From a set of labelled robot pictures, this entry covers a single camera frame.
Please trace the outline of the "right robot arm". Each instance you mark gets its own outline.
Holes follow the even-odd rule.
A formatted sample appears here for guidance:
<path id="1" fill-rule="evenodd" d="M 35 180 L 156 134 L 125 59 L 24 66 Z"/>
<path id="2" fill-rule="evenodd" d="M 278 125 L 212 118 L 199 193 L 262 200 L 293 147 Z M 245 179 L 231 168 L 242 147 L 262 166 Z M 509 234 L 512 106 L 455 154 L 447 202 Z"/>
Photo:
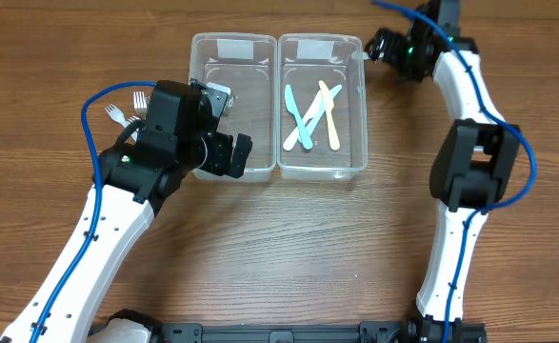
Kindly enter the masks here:
<path id="1" fill-rule="evenodd" d="M 411 26 L 402 34 L 378 30 L 365 46 L 368 59 L 393 67 L 401 80 L 429 77 L 445 100 L 452 122 L 429 175 L 437 201 L 436 231 L 429 265 L 415 298 L 415 312 L 398 330 L 362 332 L 376 342 L 485 342 L 482 324 L 464 322 L 464 293 L 471 260 L 489 212 L 504 200 L 521 130 L 494 107 L 474 39 L 458 27 L 457 1 L 431 0 L 415 9 L 382 2 Z"/>

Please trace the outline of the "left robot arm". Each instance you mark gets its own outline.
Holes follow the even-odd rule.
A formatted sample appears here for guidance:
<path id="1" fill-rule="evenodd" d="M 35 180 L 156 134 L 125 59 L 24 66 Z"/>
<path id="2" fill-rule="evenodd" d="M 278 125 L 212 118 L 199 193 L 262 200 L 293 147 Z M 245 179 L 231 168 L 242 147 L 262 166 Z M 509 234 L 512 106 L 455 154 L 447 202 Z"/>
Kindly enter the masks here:
<path id="1" fill-rule="evenodd" d="M 230 88 L 159 80 L 144 119 L 98 152 L 85 133 L 93 185 L 65 248 L 29 305 L 1 334 L 3 342 L 161 342 L 160 322 L 125 310 L 97 333 L 92 321 L 134 243 L 192 170 L 240 178 L 249 136 L 218 132 L 232 105 Z"/>

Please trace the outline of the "yellow plastic knife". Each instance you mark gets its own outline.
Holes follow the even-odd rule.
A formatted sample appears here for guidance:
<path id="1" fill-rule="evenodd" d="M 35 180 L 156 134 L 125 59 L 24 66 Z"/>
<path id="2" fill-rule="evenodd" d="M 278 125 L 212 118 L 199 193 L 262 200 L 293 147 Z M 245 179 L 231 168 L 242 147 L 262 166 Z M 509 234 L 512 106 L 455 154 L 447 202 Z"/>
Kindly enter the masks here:
<path id="1" fill-rule="evenodd" d="M 322 98 L 325 106 L 329 146 L 333 151 L 338 151 L 341 145 L 340 145 L 340 139 L 332 115 L 332 110 L 334 109 L 333 97 L 331 95 L 331 92 L 327 84 L 323 80 L 318 81 L 318 86 L 322 94 Z"/>

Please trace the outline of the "white plastic knife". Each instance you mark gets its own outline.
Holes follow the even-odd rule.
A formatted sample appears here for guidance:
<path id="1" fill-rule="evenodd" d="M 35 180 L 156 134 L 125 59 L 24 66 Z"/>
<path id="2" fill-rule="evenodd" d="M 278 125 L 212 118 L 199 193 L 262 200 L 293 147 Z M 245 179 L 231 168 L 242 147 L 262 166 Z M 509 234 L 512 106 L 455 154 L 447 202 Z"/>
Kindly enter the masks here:
<path id="1" fill-rule="evenodd" d="M 309 108 L 307 109 L 304 116 L 302 117 L 302 122 L 305 125 L 309 133 L 309 136 L 312 136 L 314 130 L 316 129 L 324 113 L 325 113 L 325 106 L 323 104 L 323 96 L 321 92 L 318 91 L 315 94 L 311 104 L 309 105 Z M 283 148 L 286 151 L 291 151 L 297 141 L 300 141 L 300 133 L 299 133 L 299 129 L 295 128 L 285 139 L 283 143 Z"/>

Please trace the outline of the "teal plastic knife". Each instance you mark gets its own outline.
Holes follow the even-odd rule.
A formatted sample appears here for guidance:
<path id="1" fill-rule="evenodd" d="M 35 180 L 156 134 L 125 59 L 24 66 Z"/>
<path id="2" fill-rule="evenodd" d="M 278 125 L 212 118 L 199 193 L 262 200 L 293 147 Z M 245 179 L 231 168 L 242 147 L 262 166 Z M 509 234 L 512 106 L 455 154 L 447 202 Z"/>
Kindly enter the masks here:
<path id="1" fill-rule="evenodd" d="M 298 137 L 300 138 L 303 147 L 306 150 L 311 150 L 313 147 L 312 139 L 304 124 L 303 118 L 299 113 L 290 84 L 285 86 L 284 96 L 286 109 L 294 117 Z"/>

